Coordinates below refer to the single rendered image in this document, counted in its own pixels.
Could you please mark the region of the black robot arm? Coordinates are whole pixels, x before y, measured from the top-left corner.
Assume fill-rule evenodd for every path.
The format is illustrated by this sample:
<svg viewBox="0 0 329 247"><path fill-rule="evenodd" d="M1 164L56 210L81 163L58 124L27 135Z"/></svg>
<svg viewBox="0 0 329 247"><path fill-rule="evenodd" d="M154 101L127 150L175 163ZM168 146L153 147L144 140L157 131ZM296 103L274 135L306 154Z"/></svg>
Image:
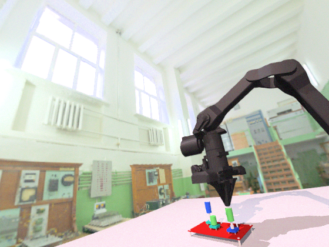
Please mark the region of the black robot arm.
<svg viewBox="0 0 329 247"><path fill-rule="evenodd" d="M272 75L274 77L268 78ZM296 98L329 135L328 99L311 84L306 70L298 61L287 59L249 70L218 103L201 111L192 132L194 135L182 137L180 150L183 156L194 156L204 149L209 151L224 148L221 135L227 131L219 125L228 111L254 88L278 88Z"/></svg>

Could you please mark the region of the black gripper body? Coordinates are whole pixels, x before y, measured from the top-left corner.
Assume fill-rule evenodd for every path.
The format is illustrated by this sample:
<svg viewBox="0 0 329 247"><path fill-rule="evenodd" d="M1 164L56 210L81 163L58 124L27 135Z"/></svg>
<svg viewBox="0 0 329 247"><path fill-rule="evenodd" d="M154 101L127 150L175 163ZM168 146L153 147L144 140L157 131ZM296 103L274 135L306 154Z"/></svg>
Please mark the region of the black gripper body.
<svg viewBox="0 0 329 247"><path fill-rule="evenodd" d="M204 172L192 173L192 184L225 181L232 179L234 175L246 174L245 168L241 165L229 166L227 155L229 152L225 152L224 148L206 151L206 155L203 157L207 159L209 169Z"/></svg>

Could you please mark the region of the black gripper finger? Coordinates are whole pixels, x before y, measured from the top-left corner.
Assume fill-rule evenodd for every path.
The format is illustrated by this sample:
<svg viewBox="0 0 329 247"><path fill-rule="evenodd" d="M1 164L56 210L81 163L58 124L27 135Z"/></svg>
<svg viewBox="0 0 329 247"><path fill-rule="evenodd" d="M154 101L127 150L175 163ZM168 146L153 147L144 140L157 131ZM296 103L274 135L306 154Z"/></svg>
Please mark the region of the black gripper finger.
<svg viewBox="0 0 329 247"><path fill-rule="evenodd" d="M222 199L225 206L229 206L230 204L230 181L218 181L218 182L208 182L207 184L210 184L213 186L214 189L218 192L220 198Z"/></svg>
<svg viewBox="0 0 329 247"><path fill-rule="evenodd" d="M230 202L232 200L232 196L233 196L233 190L234 190L234 186L235 186L235 183L236 183L236 179L237 178L232 178L232 179L226 179L226 180L229 180L230 181Z"/></svg>

